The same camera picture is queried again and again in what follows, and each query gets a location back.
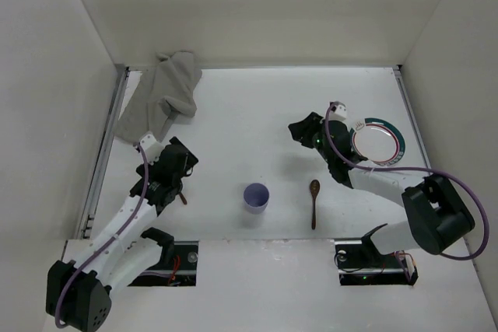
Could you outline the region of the brown wooden fork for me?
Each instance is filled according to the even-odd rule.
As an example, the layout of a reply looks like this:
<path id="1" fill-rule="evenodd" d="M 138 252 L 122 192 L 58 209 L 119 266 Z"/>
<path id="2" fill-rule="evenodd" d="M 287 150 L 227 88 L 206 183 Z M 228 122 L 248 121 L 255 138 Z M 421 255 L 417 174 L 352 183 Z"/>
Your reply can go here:
<path id="1" fill-rule="evenodd" d="M 181 198 L 182 204 L 183 204 L 183 205 L 187 205 L 187 204 L 188 204 L 188 202 L 187 202 L 187 199 L 186 199 L 186 197 L 184 196 L 184 194 L 183 194 L 182 192 L 180 192 L 180 193 L 179 193 L 179 196 L 180 196 L 180 198 Z"/>

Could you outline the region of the white plate green red rim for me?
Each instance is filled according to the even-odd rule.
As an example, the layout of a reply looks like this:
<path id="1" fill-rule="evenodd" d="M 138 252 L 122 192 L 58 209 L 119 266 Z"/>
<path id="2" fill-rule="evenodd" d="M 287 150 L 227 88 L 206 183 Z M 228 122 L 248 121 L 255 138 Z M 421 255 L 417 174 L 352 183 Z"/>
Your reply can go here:
<path id="1" fill-rule="evenodd" d="M 378 166 L 391 167 L 405 154 L 402 133 L 384 119 L 366 117 L 353 121 L 349 135 L 352 149 Z"/>

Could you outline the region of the brown wooden spoon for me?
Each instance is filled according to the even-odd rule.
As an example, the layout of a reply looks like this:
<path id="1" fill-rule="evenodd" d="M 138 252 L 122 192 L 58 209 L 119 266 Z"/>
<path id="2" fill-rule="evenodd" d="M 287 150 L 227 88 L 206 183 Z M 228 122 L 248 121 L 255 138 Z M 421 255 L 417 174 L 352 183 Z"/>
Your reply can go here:
<path id="1" fill-rule="evenodd" d="M 316 203 L 317 203 L 317 196 L 320 192 L 321 185 L 318 180 L 312 180 L 310 182 L 309 190 L 310 190 L 310 195 L 312 198 L 312 219 L 311 219 L 311 228 L 313 230 L 316 229 L 317 225 L 317 212 L 316 212 Z"/>

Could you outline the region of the lavender plastic cup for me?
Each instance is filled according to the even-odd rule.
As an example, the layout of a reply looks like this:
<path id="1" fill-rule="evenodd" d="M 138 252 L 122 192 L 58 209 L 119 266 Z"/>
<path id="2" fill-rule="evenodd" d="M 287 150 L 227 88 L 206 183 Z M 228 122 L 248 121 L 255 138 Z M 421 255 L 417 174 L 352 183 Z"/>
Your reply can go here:
<path id="1" fill-rule="evenodd" d="M 244 189 L 244 206 L 251 214 L 261 214 L 268 206 L 269 198 L 269 189 L 262 183 L 252 183 Z"/>

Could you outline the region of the grey cloth placemat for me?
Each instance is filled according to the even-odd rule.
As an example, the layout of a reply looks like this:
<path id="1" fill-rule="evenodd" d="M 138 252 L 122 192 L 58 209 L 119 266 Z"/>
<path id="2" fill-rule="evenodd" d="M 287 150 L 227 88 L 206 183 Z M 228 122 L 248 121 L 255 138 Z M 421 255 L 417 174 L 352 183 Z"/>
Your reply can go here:
<path id="1" fill-rule="evenodd" d="M 194 91 L 202 70 L 195 55 L 177 51 L 159 53 L 157 59 L 142 73 L 118 120 L 114 135 L 123 142 L 137 143 L 147 133 L 161 142 L 178 116 L 192 118 L 197 111 Z"/>

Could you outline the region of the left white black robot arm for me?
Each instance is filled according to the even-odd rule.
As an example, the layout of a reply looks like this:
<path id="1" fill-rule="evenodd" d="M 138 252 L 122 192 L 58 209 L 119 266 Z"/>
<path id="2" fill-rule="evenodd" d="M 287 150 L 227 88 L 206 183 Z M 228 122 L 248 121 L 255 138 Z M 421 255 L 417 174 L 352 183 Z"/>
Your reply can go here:
<path id="1" fill-rule="evenodd" d="M 128 285 L 158 278 L 177 286 L 195 275 L 196 244 L 179 243 L 152 224 L 183 195 L 183 180 L 198 158 L 176 137 L 162 145 L 148 133 L 135 147 L 140 179 L 123 205 L 82 252 L 56 261 L 47 273 L 46 312 L 59 329 L 97 331 Z"/>

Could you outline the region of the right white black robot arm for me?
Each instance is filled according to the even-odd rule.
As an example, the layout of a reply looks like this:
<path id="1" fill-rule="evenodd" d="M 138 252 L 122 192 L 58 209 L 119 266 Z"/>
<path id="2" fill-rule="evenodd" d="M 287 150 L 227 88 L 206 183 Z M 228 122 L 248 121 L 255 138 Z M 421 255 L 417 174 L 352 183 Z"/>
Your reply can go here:
<path id="1" fill-rule="evenodd" d="M 454 187 L 454 177 L 422 167 L 376 167 L 353 149 L 352 130 L 334 117 L 312 112 L 288 129 L 295 142 L 318 152 L 335 182 L 404 209 L 404 221 L 383 223 L 359 238 L 360 252 L 370 261 L 410 249 L 443 256 L 475 228 L 471 212 Z"/>

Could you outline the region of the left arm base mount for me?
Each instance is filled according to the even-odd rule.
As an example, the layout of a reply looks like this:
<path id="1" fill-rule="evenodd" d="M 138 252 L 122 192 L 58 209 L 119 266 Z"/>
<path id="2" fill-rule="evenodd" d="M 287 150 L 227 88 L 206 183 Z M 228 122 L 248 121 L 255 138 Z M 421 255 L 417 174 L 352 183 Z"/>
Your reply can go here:
<path id="1" fill-rule="evenodd" d="M 198 242 L 175 242 L 172 254 L 161 254 L 157 264 L 143 271 L 130 287 L 194 287 L 197 281 Z"/>

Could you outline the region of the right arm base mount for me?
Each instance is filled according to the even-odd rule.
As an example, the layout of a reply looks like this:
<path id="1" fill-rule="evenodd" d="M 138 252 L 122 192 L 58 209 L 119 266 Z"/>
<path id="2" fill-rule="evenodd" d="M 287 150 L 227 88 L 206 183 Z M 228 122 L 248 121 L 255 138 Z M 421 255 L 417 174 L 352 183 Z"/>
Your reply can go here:
<path id="1" fill-rule="evenodd" d="M 334 241 L 333 261 L 342 286 L 413 286 L 419 272 L 413 256 L 405 251 L 379 254 L 360 239 Z"/>

